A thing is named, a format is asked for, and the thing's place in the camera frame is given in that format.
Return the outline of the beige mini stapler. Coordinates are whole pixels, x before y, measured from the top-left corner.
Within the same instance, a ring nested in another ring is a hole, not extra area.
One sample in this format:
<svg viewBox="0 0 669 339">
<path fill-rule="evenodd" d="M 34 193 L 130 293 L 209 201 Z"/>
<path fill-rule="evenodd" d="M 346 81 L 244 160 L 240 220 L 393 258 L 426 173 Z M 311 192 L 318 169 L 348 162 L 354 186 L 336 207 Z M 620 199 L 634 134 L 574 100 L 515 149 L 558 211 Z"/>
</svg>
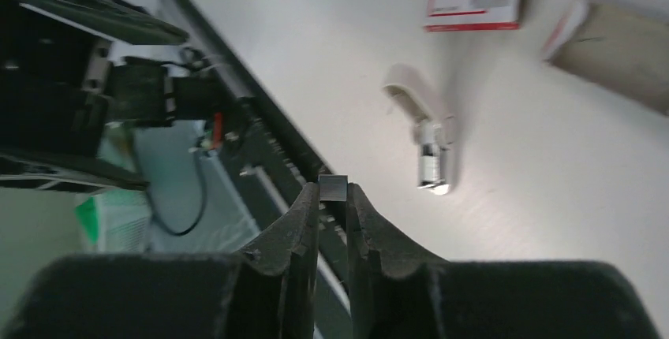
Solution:
<svg viewBox="0 0 669 339">
<path fill-rule="evenodd" d="M 418 147 L 417 187 L 437 196 L 452 192 L 457 176 L 455 116 L 411 65 L 392 65 L 382 90 L 411 121 Z"/>
</svg>

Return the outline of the silver staple strip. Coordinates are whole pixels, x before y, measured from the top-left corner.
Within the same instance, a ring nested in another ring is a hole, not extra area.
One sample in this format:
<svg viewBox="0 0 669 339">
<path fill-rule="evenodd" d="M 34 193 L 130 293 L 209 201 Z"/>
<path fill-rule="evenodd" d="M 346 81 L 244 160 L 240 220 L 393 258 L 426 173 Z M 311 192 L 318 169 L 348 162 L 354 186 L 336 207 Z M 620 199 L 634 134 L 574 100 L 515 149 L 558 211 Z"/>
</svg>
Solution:
<svg viewBox="0 0 669 339">
<path fill-rule="evenodd" d="M 345 202 L 348 192 L 348 177 L 346 175 L 321 174 L 320 186 L 321 202 Z"/>
</svg>

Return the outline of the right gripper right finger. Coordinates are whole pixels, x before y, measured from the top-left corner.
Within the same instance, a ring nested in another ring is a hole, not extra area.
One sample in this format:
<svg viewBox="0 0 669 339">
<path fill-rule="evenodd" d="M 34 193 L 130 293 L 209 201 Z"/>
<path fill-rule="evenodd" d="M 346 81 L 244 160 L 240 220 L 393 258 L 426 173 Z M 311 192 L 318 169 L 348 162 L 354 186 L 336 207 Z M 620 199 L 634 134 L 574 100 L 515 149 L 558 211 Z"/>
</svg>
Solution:
<svg viewBox="0 0 669 339">
<path fill-rule="evenodd" d="M 451 262 L 346 201 L 355 338 L 657 338 L 634 287 L 594 261 Z"/>
</svg>

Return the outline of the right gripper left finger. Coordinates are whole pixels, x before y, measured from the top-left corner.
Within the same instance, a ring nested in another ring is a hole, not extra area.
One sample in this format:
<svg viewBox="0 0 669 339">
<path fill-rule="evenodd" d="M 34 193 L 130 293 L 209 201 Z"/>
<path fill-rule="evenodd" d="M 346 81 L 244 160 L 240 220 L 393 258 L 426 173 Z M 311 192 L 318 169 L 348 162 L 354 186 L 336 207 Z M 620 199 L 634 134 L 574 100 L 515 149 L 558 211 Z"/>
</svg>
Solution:
<svg viewBox="0 0 669 339">
<path fill-rule="evenodd" d="M 319 186 L 233 253 L 77 254 L 40 270 L 4 338 L 310 338 Z"/>
</svg>

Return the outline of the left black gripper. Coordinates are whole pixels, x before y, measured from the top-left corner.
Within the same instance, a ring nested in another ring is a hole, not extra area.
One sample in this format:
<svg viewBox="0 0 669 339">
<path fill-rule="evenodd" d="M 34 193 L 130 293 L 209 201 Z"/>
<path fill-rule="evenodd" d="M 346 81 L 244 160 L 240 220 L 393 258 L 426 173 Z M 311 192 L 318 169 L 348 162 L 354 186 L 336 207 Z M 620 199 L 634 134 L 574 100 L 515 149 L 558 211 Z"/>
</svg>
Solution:
<svg viewBox="0 0 669 339">
<path fill-rule="evenodd" d="M 139 174 L 90 158 L 109 108 L 89 90 L 105 72 L 90 67 L 110 64 L 110 42 L 19 3 L 132 45 L 182 45 L 189 34 L 123 0 L 1 0 L 1 145 L 12 147 L 1 149 L 1 186 L 144 191 Z"/>
</svg>

